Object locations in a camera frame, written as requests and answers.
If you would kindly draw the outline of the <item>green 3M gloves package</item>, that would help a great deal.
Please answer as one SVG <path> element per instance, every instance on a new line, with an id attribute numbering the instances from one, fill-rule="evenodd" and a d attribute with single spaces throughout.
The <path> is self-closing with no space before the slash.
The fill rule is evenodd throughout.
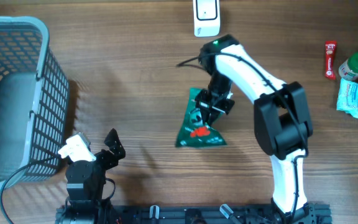
<path id="1" fill-rule="evenodd" d="M 201 110 L 196 107 L 195 98 L 200 91 L 199 88 L 189 89 L 188 104 L 175 147 L 202 148 L 226 145 L 220 133 L 203 121 Z"/>

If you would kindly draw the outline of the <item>red Nescafe stick sachet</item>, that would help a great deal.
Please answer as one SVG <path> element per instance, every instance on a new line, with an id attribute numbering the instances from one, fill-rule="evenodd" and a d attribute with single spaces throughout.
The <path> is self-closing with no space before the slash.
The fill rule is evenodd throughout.
<path id="1" fill-rule="evenodd" d="M 336 52 L 337 42 L 329 40 L 325 42 L 325 77 L 330 80 L 335 80 L 336 76 L 333 70 L 334 56 Z"/>

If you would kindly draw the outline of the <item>light blue tissue pack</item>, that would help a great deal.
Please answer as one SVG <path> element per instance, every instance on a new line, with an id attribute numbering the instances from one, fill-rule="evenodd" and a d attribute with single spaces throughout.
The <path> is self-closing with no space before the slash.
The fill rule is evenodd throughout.
<path id="1" fill-rule="evenodd" d="M 358 83 L 341 79 L 336 109 L 358 119 Z"/>

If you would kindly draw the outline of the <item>green lid seasoning jar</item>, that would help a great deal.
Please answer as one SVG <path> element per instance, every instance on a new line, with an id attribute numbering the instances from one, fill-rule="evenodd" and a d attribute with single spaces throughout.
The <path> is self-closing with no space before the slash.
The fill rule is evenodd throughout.
<path id="1" fill-rule="evenodd" d="M 348 81 L 356 81 L 358 79 L 358 52 L 351 55 L 339 67 L 339 76 Z"/>

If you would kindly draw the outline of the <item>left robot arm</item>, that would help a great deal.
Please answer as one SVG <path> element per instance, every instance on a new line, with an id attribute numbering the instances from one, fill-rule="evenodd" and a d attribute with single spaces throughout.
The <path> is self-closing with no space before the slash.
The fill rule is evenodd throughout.
<path id="1" fill-rule="evenodd" d="M 57 209 L 56 224 L 122 222 L 111 203 L 114 194 L 103 198 L 103 189 L 107 182 L 115 183 L 106 177 L 106 171 L 118 166 L 126 152 L 115 129 L 110 130 L 104 144 L 107 150 L 93 154 L 85 134 L 76 133 L 58 151 L 62 158 L 69 157 L 71 164 L 65 173 L 68 197 Z"/>

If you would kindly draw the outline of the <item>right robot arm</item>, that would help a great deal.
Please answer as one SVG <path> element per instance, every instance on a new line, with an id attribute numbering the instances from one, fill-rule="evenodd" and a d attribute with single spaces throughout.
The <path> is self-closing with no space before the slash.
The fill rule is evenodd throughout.
<path id="1" fill-rule="evenodd" d="M 255 138 L 272 162 L 272 204 L 279 222 L 305 217 L 303 161 L 313 127 L 304 88 L 275 78 L 231 35 L 204 44 L 197 59 L 211 77 L 208 88 L 195 99 L 201 120 L 212 124 L 220 114 L 230 112 L 234 101 L 229 92 L 237 85 L 254 106 Z"/>

